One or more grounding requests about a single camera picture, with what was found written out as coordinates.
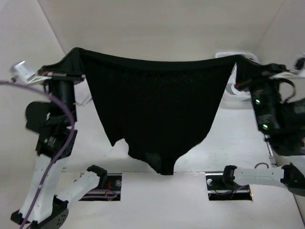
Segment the black tank top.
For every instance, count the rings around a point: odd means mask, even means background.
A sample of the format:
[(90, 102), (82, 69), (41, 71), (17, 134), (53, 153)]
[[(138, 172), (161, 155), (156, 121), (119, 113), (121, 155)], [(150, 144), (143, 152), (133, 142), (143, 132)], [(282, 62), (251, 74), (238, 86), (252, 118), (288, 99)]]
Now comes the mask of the black tank top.
[(283, 69), (241, 55), (161, 62), (73, 48), (41, 71), (85, 75), (111, 145), (124, 139), (130, 157), (172, 175), (176, 161), (208, 135), (234, 66), (240, 80)]

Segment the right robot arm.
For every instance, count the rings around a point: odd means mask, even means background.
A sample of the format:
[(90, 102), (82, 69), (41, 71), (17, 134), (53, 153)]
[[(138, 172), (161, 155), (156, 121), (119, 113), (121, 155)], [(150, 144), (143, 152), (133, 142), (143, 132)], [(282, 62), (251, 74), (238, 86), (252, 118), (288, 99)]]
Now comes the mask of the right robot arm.
[(291, 102), (296, 88), (284, 65), (237, 64), (235, 89), (248, 91), (258, 130), (271, 149), (289, 163), (267, 169), (228, 165), (221, 183), (232, 191), (250, 184), (305, 195), (305, 100)]

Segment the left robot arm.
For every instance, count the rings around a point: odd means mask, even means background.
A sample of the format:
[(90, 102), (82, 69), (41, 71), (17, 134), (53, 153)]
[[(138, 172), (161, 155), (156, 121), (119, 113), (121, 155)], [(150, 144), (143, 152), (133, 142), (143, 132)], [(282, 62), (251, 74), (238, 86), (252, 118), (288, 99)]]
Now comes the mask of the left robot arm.
[(30, 189), (22, 207), (13, 212), (11, 221), (21, 228), (58, 229), (68, 216), (69, 209), (92, 189), (102, 190), (107, 185), (107, 171), (92, 165), (69, 189), (56, 193), (61, 172), (67, 163), (77, 135), (74, 85), (83, 80), (81, 75), (68, 75), (15, 71), (11, 84), (33, 90), (40, 83), (48, 87), (42, 95), (49, 98), (41, 112), (38, 103), (31, 103), (26, 110), (26, 127), (36, 132), (35, 170)]

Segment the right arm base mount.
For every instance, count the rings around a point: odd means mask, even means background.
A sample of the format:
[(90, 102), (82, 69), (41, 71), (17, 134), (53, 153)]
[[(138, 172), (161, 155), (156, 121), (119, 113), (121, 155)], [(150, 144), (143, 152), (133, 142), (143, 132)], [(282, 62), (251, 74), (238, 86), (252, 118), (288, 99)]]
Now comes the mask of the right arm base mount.
[(207, 195), (210, 201), (252, 201), (249, 185), (241, 186), (233, 183), (224, 183), (223, 172), (206, 172)]

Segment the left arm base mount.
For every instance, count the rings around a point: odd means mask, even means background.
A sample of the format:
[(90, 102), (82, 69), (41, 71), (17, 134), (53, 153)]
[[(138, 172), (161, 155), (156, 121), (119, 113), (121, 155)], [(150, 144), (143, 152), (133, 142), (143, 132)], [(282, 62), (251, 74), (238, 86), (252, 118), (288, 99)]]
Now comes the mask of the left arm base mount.
[(121, 189), (122, 173), (110, 173), (102, 187), (92, 189), (80, 201), (120, 201)]

